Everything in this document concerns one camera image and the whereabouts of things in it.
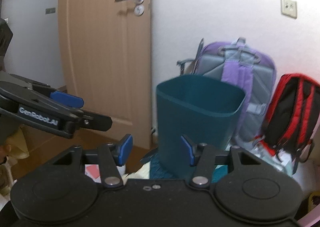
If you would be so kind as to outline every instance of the trash bin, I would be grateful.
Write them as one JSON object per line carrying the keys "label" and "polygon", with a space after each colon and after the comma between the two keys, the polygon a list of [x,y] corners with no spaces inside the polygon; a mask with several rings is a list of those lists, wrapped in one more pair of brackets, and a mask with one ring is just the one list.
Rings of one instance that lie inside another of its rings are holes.
{"label": "trash bin", "polygon": [[194,167],[183,152],[181,135],[194,143],[225,149],[236,129],[245,93],[200,75],[183,75],[156,89],[160,163],[179,178],[190,179]]}

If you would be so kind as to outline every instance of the wooden door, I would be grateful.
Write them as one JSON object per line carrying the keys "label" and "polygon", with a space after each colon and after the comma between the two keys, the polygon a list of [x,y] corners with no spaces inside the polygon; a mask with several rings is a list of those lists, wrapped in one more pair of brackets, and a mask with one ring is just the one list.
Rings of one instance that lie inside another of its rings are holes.
{"label": "wooden door", "polygon": [[150,6],[136,16],[133,0],[59,0],[58,23],[68,93],[84,109],[112,117],[104,135],[133,135],[149,148],[151,133]]}

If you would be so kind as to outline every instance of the metal screw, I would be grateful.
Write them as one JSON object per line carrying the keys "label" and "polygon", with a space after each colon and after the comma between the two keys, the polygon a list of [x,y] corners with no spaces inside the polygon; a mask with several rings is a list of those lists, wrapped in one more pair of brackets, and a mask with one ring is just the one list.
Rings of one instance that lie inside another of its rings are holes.
{"label": "metal screw", "polygon": [[197,185],[203,185],[209,182],[209,180],[204,176],[196,176],[192,179],[192,181]]}
{"label": "metal screw", "polygon": [[110,176],[110,177],[107,177],[104,182],[107,184],[107,185],[117,185],[117,184],[120,184],[120,179],[115,177],[115,176]]}
{"label": "metal screw", "polygon": [[152,188],[151,188],[150,186],[144,186],[143,189],[144,189],[145,191],[151,191],[151,190],[152,190]]}
{"label": "metal screw", "polygon": [[152,186],[152,188],[153,188],[153,189],[160,189],[160,188],[161,188],[161,185],[154,184],[154,185]]}
{"label": "metal screw", "polygon": [[77,116],[77,115],[75,115],[75,114],[70,113],[70,114],[69,114],[69,117],[77,118],[78,116]]}

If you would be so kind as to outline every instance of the teal cloth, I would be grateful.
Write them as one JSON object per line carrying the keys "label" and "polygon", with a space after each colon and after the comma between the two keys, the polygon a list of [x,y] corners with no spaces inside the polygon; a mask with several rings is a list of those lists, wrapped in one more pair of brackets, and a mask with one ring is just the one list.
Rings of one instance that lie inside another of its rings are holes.
{"label": "teal cloth", "polygon": [[[218,182],[222,177],[228,174],[228,166],[223,165],[214,171],[212,176],[212,183]],[[164,168],[160,161],[158,153],[156,153],[150,160],[150,179],[177,179],[175,175]]]}

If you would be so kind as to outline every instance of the brown floor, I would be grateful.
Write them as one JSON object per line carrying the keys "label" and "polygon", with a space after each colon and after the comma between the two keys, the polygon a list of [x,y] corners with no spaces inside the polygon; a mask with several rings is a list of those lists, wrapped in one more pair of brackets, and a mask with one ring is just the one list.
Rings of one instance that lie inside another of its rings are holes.
{"label": "brown floor", "polygon": [[[22,131],[26,138],[30,156],[26,159],[19,160],[18,163],[12,167],[14,179],[18,179],[33,171],[72,145],[80,144],[84,149],[94,149],[102,143],[114,142],[114,140],[85,129],[78,130],[73,139],[58,137],[27,126],[25,126]],[[148,151],[149,150],[136,146],[132,148],[126,163],[127,173],[132,173],[140,169],[142,165],[139,161]]]}

